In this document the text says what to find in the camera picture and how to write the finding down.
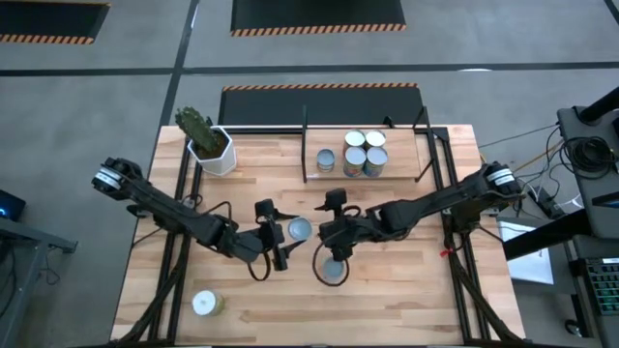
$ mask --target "cactus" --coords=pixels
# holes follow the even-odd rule
[[[221,135],[211,129],[211,120],[205,120],[200,113],[192,107],[178,109],[176,124],[183,132],[193,140],[193,148],[203,160],[217,157],[217,150],[221,148]]]

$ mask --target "wooden table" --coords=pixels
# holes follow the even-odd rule
[[[480,167],[471,126],[447,126],[461,179]],[[348,204],[362,208],[389,200],[416,197],[435,191],[428,173],[413,180],[302,180],[299,135],[233,135],[237,169],[224,178],[202,176],[204,203],[198,210],[229,200],[240,230],[254,228],[253,204],[272,198],[282,212],[308,218],[314,233],[332,215],[316,212],[329,189],[346,188]],[[427,140],[416,138],[420,167],[429,160]],[[150,173],[153,185],[172,195],[184,144],[176,127],[164,127]],[[442,170],[448,185],[446,170]],[[189,192],[191,178],[187,180]],[[483,219],[495,230],[494,219]],[[152,221],[138,224],[136,238],[155,229]],[[125,334],[152,300],[162,260],[165,234],[137,246],[127,269],[112,338]],[[183,294],[177,344],[461,344],[449,263],[441,258],[443,229],[439,215],[426,217],[402,242],[360,244],[350,259],[350,278],[341,287],[319,283],[311,271],[312,238],[295,249],[286,272],[273,273],[265,282],[250,278],[247,266],[192,243]],[[508,327],[524,337],[514,289],[501,245],[484,233],[471,235],[482,290]],[[328,255],[323,250],[321,256]],[[264,270],[258,262],[257,273]],[[192,311],[195,293],[213,289],[225,297],[225,310],[216,317]],[[475,311],[467,299],[474,336]],[[167,327],[164,315],[162,327]]]

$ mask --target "keyboard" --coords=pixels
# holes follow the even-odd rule
[[[619,315],[619,257],[585,259],[585,281],[601,315]]]

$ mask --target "concrete floor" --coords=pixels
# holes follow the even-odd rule
[[[402,3],[409,24],[402,33],[230,38],[231,1],[201,0],[185,66],[619,61],[619,25],[603,0]],[[0,70],[172,68],[189,4],[112,1],[94,45],[1,43]],[[216,119],[226,85],[417,82],[432,123],[473,124],[481,145],[551,125],[556,109],[594,101],[616,87],[618,77],[618,70],[592,69],[191,75],[181,78],[174,106],[193,105]],[[80,242],[76,254],[50,258],[62,281],[38,286],[20,347],[109,338],[135,220],[122,204],[91,189],[90,180],[106,157],[149,167],[169,81],[170,75],[0,77],[0,189],[28,202],[25,223]],[[260,117],[256,113],[256,124]],[[518,166],[543,151],[548,134],[483,153]],[[557,170],[557,201],[577,194],[568,174]],[[563,333],[572,314],[552,309],[565,297],[516,295],[528,338],[595,345]]]

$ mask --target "hazard stripe tape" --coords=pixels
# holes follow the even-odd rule
[[[0,43],[18,44],[92,44],[88,37],[0,34]]]
[[[304,34],[335,34],[360,32],[404,31],[406,24],[352,24],[352,25],[320,25],[284,28],[236,29],[230,34],[233,37],[254,37],[269,35],[304,35]]]
[[[277,90],[277,89],[336,89],[336,88],[417,88],[417,83],[314,83],[292,85],[225,86],[223,91]]]

